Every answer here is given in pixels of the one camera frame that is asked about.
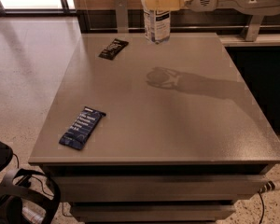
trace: floor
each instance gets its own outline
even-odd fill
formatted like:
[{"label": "floor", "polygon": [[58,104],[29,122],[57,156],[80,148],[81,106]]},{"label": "floor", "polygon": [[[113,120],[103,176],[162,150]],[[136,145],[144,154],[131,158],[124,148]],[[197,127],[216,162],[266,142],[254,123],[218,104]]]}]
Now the floor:
[{"label": "floor", "polygon": [[[0,140],[13,148],[23,168],[37,169],[27,161],[80,37],[76,18],[0,18]],[[280,165],[267,177],[280,179]],[[262,223],[280,224],[280,190],[263,199]],[[258,195],[235,207],[235,214],[217,223],[259,223]],[[67,205],[64,212],[70,215]],[[60,208],[53,223],[78,222]]]}]

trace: black bag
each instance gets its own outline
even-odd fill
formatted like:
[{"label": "black bag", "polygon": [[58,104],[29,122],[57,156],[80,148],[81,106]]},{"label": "black bag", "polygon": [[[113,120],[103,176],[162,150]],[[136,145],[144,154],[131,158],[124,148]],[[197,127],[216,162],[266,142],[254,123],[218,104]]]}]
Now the black bag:
[{"label": "black bag", "polygon": [[[42,175],[45,176],[52,186],[54,197],[50,200],[47,196],[24,186],[13,184],[13,180],[19,176]],[[60,203],[60,190],[57,184],[46,175],[25,169],[13,169],[6,173],[0,183],[0,224],[24,224],[27,223],[22,216],[22,201],[28,200],[45,209],[46,214],[42,224],[50,224]]]}]

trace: black cable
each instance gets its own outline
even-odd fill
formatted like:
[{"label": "black cable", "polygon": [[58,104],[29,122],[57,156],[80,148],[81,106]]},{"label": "black cable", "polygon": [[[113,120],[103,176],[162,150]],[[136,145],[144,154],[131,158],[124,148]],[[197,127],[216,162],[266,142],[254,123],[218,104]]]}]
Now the black cable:
[{"label": "black cable", "polygon": [[64,204],[63,204],[63,215],[64,215],[65,217],[73,217],[73,216],[67,215],[67,214],[64,212]]},{"label": "black cable", "polygon": [[19,168],[20,167],[20,162],[19,162],[19,157],[17,156],[17,154],[13,154],[15,157],[16,157],[16,159],[17,159],[17,168]]},{"label": "black cable", "polygon": [[34,179],[36,179],[38,182],[40,182],[41,189],[42,189],[42,191],[43,191],[46,195],[48,195],[48,196],[50,196],[50,197],[54,197],[54,195],[51,195],[51,194],[45,192],[45,190],[44,190],[44,184],[43,184],[43,182],[42,182],[39,178],[37,178],[37,177],[35,177],[35,176],[31,176],[31,177],[34,178]]},{"label": "black cable", "polygon": [[263,202],[263,199],[262,199],[262,196],[261,196],[261,193],[260,192],[258,192],[258,194],[259,194],[259,196],[260,196],[260,199],[261,199],[261,204],[262,204],[262,214],[261,214],[261,219],[260,219],[260,221],[259,221],[259,224],[261,224],[262,223],[262,220],[263,220],[263,217],[264,217],[264,202]]}]

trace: table drawer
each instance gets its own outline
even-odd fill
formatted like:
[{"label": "table drawer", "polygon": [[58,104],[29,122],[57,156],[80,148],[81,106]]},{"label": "table drawer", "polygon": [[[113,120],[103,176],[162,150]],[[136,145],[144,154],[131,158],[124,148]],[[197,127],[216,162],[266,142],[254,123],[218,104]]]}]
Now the table drawer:
[{"label": "table drawer", "polygon": [[186,203],[92,203],[73,206],[72,215],[83,222],[215,221],[234,212],[233,205]]},{"label": "table drawer", "polygon": [[163,202],[248,199],[262,175],[55,176],[63,202]]}]

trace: metal bracket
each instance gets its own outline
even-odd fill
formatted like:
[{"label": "metal bracket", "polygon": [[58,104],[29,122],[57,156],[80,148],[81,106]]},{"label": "metal bracket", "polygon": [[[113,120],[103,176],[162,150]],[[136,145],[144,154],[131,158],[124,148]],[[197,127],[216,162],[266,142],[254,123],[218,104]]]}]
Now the metal bracket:
[{"label": "metal bracket", "polygon": [[256,41],[259,35],[259,29],[264,16],[251,16],[248,22],[248,28],[244,28],[241,35],[245,41]]},{"label": "metal bracket", "polygon": [[128,0],[114,0],[118,33],[129,33]]}]

